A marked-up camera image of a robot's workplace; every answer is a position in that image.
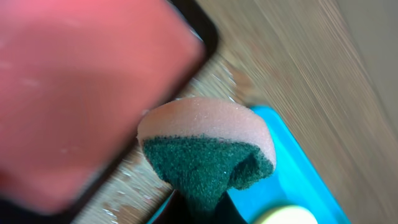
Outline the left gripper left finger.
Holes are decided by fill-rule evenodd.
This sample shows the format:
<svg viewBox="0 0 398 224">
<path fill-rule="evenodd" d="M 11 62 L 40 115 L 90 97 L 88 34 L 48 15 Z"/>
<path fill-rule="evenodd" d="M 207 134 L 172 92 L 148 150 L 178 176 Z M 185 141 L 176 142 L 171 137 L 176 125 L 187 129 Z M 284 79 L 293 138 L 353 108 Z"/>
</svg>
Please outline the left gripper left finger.
<svg viewBox="0 0 398 224">
<path fill-rule="evenodd" d="M 187 204 L 183 195 L 174 190 L 152 217 L 152 224 L 185 224 Z"/>
</svg>

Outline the yellow-green plate with red stain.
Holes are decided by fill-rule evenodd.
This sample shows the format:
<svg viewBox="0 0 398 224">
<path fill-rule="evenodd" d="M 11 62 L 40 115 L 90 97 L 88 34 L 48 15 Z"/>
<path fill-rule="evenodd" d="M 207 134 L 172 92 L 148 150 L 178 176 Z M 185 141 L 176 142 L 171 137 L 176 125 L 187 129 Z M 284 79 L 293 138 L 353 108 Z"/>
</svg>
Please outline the yellow-green plate with red stain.
<svg viewBox="0 0 398 224">
<path fill-rule="evenodd" d="M 253 224 L 318 224 L 312 212 L 298 205 L 285 205 L 265 212 Z"/>
</svg>

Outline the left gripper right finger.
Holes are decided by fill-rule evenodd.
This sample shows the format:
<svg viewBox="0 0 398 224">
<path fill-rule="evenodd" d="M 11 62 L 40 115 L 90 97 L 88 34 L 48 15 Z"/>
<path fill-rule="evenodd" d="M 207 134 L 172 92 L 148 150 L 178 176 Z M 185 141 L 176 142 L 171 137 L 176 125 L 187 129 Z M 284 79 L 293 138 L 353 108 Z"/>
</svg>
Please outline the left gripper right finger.
<svg viewBox="0 0 398 224">
<path fill-rule="evenodd" d="M 247 224 L 227 192 L 217 204 L 217 224 Z"/>
</svg>

